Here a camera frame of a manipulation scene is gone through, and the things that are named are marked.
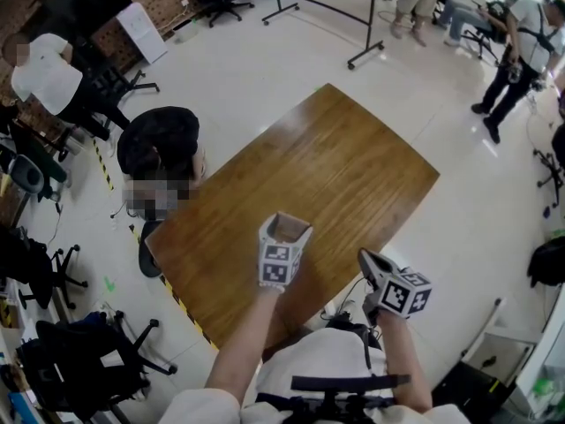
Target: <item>backpack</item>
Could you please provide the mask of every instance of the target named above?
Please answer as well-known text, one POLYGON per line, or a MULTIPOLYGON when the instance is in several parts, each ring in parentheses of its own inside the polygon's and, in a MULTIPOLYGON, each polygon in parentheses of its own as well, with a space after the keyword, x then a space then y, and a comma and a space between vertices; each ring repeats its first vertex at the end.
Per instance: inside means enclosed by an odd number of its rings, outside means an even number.
POLYGON ((554 238, 540 246, 532 255, 528 276, 531 287, 536 283, 556 286, 565 283, 565 236, 554 238))

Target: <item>white t-shirt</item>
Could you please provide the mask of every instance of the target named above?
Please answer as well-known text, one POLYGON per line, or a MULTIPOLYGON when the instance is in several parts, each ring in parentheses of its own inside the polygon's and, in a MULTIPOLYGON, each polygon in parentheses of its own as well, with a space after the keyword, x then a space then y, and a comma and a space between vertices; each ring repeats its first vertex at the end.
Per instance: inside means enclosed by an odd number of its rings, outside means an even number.
MULTIPOLYGON (((510 12, 518 20, 518 28, 528 28, 533 33, 540 32, 539 3, 534 0, 518 0, 511 8, 510 12)), ((555 31, 555 26, 550 26, 547 22, 546 14, 543 9, 543 32, 546 36, 555 31)), ((535 36, 528 33, 518 32, 518 42, 520 43, 520 53, 523 61, 528 64, 534 71, 543 72, 549 61, 550 53, 541 47, 535 36)), ((555 47, 557 55, 563 54, 563 46, 565 45, 565 36, 561 29, 556 33, 550 41, 555 47)))
MULTIPOLYGON (((384 354, 380 350, 369 351, 373 372, 383 375, 384 354)), ((361 338, 338 329, 313 332, 291 347, 279 351, 265 363, 257 378, 257 391, 286 398, 322 398, 322 393, 298 393, 291 390, 293 375, 367 377, 369 372, 361 338)), ((392 392, 374 391, 373 394, 390 397, 392 392)), ((424 415, 401 405, 383 411, 367 410, 367 413, 379 424, 469 424, 454 405, 434 408, 424 415)), ((241 409, 238 401, 223 390, 186 390, 173 399, 160 424, 278 424, 290 415, 291 412, 278 412, 267 403, 253 404, 241 409)))
POLYGON ((16 66, 11 87, 22 101, 34 95, 51 115, 58 115, 79 88, 82 72, 61 58, 67 41, 42 34, 29 44, 29 58, 16 66))

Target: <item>person sitting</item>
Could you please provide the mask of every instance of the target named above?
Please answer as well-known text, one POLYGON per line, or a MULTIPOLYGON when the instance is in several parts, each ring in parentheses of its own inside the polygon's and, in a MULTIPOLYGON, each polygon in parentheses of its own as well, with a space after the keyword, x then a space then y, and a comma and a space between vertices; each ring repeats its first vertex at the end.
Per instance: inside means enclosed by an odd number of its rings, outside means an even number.
POLYGON ((181 107, 152 109, 133 119, 117 142, 128 208, 160 220, 200 186, 206 164, 199 130, 194 113, 181 107), (168 185, 158 190, 155 181, 168 185))
POLYGON ((42 34, 30 42, 22 33, 11 34, 4 41, 2 56, 14 68, 11 87, 22 101, 34 95, 51 115, 80 125, 102 140, 109 139, 109 131, 93 118, 93 112, 122 129, 130 124, 113 102, 71 66, 72 45, 63 38, 42 34))
POLYGON ((390 24, 390 33, 396 38, 401 39, 402 21, 404 16, 415 14, 414 26, 411 29, 412 37, 418 44, 425 47, 426 42, 422 37, 422 26, 426 20, 433 16, 433 10, 438 0, 398 0, 396 3, 396 17, 390 24))
POLYGON ((565 2, 553 0, 540 4, 518 0, 507 19, 510 44, 504 52, 493 83, 481 103, 471 106, 473 113, 487 114, 483 124, 493 142, 501 142, 499 125, 516 104, 528 94, 537 80, 546 80, 565 52, 565 2), (494 108, 502 91, 507 93, 494 108))
POLYGON ((432 393, 418 363, 408 324, 404 318, 387 310, 379 310, 377 316, 385 352, 366 326, 364 336, 361 336, 358 327, 362 324, 351 323, 350 314, 343 312, 334 317, 333 321, 338 322, 331 322, 329 328, 314 331, 282 348, 260 366, 269 326, 283 292, 284 288, 279 285, 259 283, 255 299, 243 320, 218 352, 205 388, 185 390, 174 397, 160 424, 468 424, 454 405, 433 408, 432 393), (257 366, 260 366, 256 383, 259 395, 254 404, 242 409, 257 366), (381 376, 385 372, 392 376, 409 375, 411 380, 393 386, 392 392, 369 391, 366 397, 379 405, 351 404, 347 409, 350 413, 347 420, 342 419, 347 414, 345 408, 329 405, 317 409, 323 414, 320 418, 320 414, 311 411, 305 402, 320 398, 320 393, 301 392, 291 386, 295 375, 335 381, 381 376), (395 405, 387 408, 386 405, 391 403, 395 405))
POLYGON ((456 0, 448 0, 443 13, 438 18, 437 26, 446 30, 449 28, 448 37, 444 42, 451 47, 459 45, 464 24, 492 31, 494 39, 504 42, 508 33, 506 19, 508 18, 510 7, 517 1, 495 0, 486 4, 486 8, 472 8, 456 0))

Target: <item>person in white shirt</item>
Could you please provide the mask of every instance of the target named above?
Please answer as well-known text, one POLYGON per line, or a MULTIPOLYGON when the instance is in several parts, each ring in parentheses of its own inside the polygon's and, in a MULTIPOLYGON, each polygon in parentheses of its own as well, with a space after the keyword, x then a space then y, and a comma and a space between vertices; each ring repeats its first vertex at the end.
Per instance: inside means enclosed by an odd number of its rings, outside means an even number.
POLYGON ((402 21, 404 16, 411 15, 414 11, 416 20, 411 29, 411 34, 418 44, 425 47, 426 42, 422 38, 422 26, 426 20, 433 16, 433 9, 438 0, 398 0, 396 3, 396 17, 390 24, 390 33, 396 38, 401 39, 402 21))
POLYGON ((34 95, 51 115, 103 140, 109 138, 109 131, 93 118, 93 112, 122 129, 130 124, 114 103, 71 66, 72 45, 63 38, 43 34, 30 42, 24 34, 12 34, 4 41, 2 56, 14 68, 11 87, 22 101, 34 95))
POLYGON ((531 85, 539 79, 546 80, 553 74, 565 52, 565 2, 553 0, 540 4, 534 0, 518 0, 507 18, 510 44, 491 86, 486 90, 481 103, 475 103, 471 110, 478 114, 489 114, 483 119, 494 143, 501 142, 499 125, 516 104, 527 95, 531 85), (509 68, 519 65, 522 73, 519 80, 509 79, 509 68), (502 91, 507 93, 493 109, 502 91))
POLYGON ((343 422, 340 419, 304 415, 293 408, 299 399, 321 398, 319 392, 305 393, 291 388, 294 375, 326 379, 366 378, 370 375, 409 375, 411 381, 391 390, 369 391, 373 400, 391 400, 387 408, 363 408, 358 412, 368 422, 380 424, 468 424, 454 405, 433 408, 432 394, 418 363, 406 321, 380 310, 378 324, 386 350, 378 341, 365 344, 357 332, 360 324, 349 323, 349 315, 334 319, 332 328, 320 329, 294 345, 276 352, 260 369, 254 404, 242 408, 245 393, 261 361, 271 318, 282 292, 260 285, 243 320, 218 352, 204 389, 185 390, 173 398, 160 424, 278 424, 343 422))

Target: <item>white floor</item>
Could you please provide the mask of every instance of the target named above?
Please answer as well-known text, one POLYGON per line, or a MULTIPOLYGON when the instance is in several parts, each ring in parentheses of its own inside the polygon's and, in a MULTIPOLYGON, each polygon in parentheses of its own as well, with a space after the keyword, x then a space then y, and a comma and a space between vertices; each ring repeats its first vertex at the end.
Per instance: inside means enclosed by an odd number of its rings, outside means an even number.
MULTIPOLYGON (((434 281, 432 303, 410 321, 430 383, 435 385, 454 365, 496 297, 508 298, 510 321, 540 329, 553 294, 543 286, 531 290, 525 271, 558 213, 550 221, 542 217, 552 194, 549 187, 536 187, 546 172, 531 155, 527 132, 537 146, 548 149, 549 123, 557 120, 554 91, 537 95, 537 116, 531 117, 525 102, 516 107, 501 127, 502 143, 494 147, 469 111, 493 77, 490 59, 479 61, 467 49, 445 46, 443 32, 435 27, 426 29, 426 49, 409 36, 398 41, 385 22, 375 19, 373 37, 384 39, 386 49, 366 56, 350 72, 345 62, 364 44, 363 26, 306 3, 300 4, 302 11, 289 11, 263 26, 260 19, 275 9, 275 0, 254 1, 257 7, 242 13, 242 22, 226 16, 185 44, 169 42, 169 53, 144 67, 146 80, 158 82, 161 93, 132 95, 124 105, 126 116, 166 105, 191 109, 200 120, 211 175, 286 111, 332 83, 441 174, 385 248, 400 264, 434 281)), ((367 17, 370 0, 326 1, 367 17)), ((378 1, 377 11, 391 9, 392 4, 378 1)), ((75 157, 74 182, 63 195, 64 211, 50 249, 82 247, 72 274, 87 279, 90 287, 86 293, 72 289, 76 316, 106 301, 125 311, 135 334, 150 318, 161 321, 147 351, 161 363, 174 360, 178 373, 169 378, 151 374, 148 400, 122 404, 132 422, 155 423, 176 393, 203 385, 215 352, 162 283, 140 273, 138 244, 128 225, 140 232, 143 222, 124 211, 109 218, 122 203, 123 180, 116 158, 104 151, 115 190, 107 187, 92 149, 75 157)), ((20 223, 32 237, 49 240, 57 223, 55 206, 30 202, 20 223)), ((352 296, 359 302, 363 286, 352 296)))

